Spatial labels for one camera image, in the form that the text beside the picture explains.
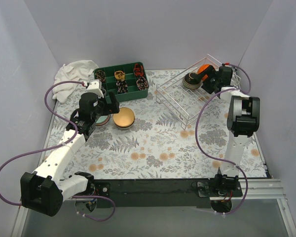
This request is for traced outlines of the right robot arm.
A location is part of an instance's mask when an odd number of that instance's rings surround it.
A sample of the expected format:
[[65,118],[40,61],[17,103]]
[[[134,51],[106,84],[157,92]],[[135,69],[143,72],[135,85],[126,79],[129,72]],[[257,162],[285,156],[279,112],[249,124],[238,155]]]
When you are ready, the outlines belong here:
[[224,158],[216,159],[221,165],[211,183],[213,192],[219,196],[230,195],[240,189],[239,165],[244,148],[259,128],[260,99],[232,86],[232,75],[233,70],[228,64],[222,64],[218,70],[209,65],[196,74],[201,88],[214,94],[212,99],[217,96],[229,103],[226,123],[229,141]]

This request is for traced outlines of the beige bowl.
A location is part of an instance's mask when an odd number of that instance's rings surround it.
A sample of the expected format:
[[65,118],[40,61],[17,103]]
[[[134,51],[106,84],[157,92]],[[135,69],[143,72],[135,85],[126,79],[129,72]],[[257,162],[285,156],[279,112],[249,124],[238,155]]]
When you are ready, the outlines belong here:
[[113,114],[113,122],[118,127],[129,127],[134,123],[134,121],[135,114],[130,108],[122,107],[119,109],[119,113]]

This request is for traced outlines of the olive brown bowl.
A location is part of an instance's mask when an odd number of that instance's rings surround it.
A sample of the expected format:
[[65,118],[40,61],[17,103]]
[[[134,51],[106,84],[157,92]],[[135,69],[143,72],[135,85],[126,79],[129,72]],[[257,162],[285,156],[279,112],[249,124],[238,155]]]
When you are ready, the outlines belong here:
[[129,126],[119,126],[118,124],[115,124],[115,126],[118,128],[118,129],[121,129],[121,130],[128,130],[130,129],[134,124],[130,124]]

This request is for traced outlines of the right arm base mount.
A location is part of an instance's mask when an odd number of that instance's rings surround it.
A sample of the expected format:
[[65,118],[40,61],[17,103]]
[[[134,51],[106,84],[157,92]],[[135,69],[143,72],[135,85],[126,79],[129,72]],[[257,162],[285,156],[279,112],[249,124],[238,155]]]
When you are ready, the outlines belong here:
[[222,215],[232,211],[232,198],[243,197],[238,175],[217,173],[214,178],[193,182],[191,187],[200,198],[209,198],[213,211]]

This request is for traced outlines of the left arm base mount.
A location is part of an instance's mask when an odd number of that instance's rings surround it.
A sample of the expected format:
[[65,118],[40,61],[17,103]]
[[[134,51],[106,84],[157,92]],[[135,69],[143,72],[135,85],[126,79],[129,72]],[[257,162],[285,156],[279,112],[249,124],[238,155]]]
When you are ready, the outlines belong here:
[[[88,191],[78,193],[78,196],[110,196],[109,183],[94,183],[91,184],[91,188]],[[86,214],[92,213],[96,208],[111,208],[112,204],[110,201],[102,198],[89,198],[86,200],[75,201],[76,210]]]

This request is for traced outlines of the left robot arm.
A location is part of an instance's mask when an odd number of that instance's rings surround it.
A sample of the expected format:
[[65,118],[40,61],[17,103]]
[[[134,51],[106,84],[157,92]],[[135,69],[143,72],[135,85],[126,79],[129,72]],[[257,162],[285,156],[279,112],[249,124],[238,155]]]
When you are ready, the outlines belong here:
[[54,216],[62,203],[77,195],[91,197],[95,192],[93,175],[76,172],[63,180],[62,175],[76,152],[86,143],[96,129],[101,116],[119,113],[119,102],[113,92],[110,102],[92,92],[81,95],[79,107],[73,111],[65,128],[59,147],[32,173],[24,173],[20,180],[23,207]]

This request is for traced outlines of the black patterned bowl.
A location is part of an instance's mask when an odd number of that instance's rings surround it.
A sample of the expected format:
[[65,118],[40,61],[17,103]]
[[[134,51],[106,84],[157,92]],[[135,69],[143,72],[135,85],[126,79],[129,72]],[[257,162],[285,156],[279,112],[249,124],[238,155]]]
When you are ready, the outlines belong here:
[[195,90],[201,86],[201,79],[197,73],[188,73],[183,78],[184,87]]

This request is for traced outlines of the orange bowl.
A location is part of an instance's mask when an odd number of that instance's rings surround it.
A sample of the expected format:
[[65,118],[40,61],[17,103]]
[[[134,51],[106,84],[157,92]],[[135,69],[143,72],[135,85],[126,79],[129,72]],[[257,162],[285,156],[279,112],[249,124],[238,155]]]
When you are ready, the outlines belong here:
[[197,71],[197,74],[204,74],[208,75],[211,74],[212,72],[215,72],[215,68],[211,64],[203,64]]

